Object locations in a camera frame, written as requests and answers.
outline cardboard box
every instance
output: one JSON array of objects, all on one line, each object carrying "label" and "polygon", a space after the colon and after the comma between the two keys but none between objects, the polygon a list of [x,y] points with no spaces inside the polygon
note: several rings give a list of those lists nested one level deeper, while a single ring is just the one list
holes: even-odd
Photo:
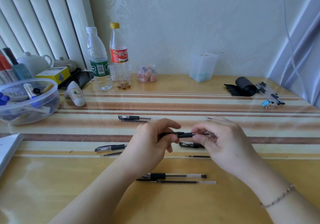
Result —
[{"label": "cardboard box", "polygon": [[70,76],[68,67],[50,67],[45,71],[37,74],[36,78],[49,78],[54,80],[58,85]]}]

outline wooden tabletop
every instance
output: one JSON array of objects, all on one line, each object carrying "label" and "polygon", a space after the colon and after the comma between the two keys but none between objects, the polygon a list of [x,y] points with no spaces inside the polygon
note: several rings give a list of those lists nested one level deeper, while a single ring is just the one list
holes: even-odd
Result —
[{"label": "wooden tabletop", "polygon": [[[320,206],[320,187],[312,184],[320,180],[320,163],[314,160],[320,159],[318,109],[264,78],[249,79],[266,82],[285,105],[266,109],[262,95],[230,96],[223,84],[234,84],[234,76],[214,76],[203,83],[186,75],[158,76],[152,84],[138,83],[133,76],[126,90],[99,91],[92,82],[83,90],[84,107],[61,93],[60,108],[45,120],[23,126],[0,123],[0,136],[22,133],[25,139],[0,178],[0,223],[46,223],[84,190],[114,160],[99,157],[94,149],[128,142],[137,127],[118,121],[118,115],[167,117],[181,123],[184,132],[206,117],[233,120],[263,158]],[[134,183],[116,210],[116,223],[271,223],[243,183],[210,159],[183,157],[190,152],[207,155],[204,149],[174,144],[173,150],[155,171],[205,173],[218,184]]]}]

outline barcode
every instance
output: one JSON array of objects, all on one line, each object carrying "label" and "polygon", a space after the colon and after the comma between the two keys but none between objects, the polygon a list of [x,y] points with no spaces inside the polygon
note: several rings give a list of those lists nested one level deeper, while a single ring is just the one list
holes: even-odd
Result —
[{"label": "barcode", "polygon": [[103,65],[97,65],[98,73],[99,74],[104,74],[104,68]]}]

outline green label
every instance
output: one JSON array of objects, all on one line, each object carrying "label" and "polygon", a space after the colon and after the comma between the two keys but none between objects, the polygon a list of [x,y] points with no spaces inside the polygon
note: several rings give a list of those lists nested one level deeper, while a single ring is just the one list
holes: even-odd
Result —
[{"label": "green label", "polygon": [[92,72],[94,76],[100,77],[100,76],[109,76],[110,75],[110,68],[109,68],[109,63],[108,60],[103,61],[103,62],[92,62],[90,60]]}]

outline forearm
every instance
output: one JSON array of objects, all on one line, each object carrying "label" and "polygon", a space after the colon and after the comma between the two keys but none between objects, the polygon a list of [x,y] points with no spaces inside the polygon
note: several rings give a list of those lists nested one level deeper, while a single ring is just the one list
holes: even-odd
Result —
[{"label": "forearm", "polygon": [[[280,174],[266,162],[251,169],[251,175],[243,181],[258,196],[262,204],[268,205],[290,187]],[[320,211],[296,189],[278,203],[266,209],[272,221],[278,223],[319,223]]]},{"label": "forearm", "polygon": [[133,181],[115,160],[49,223],[106,223]]}]

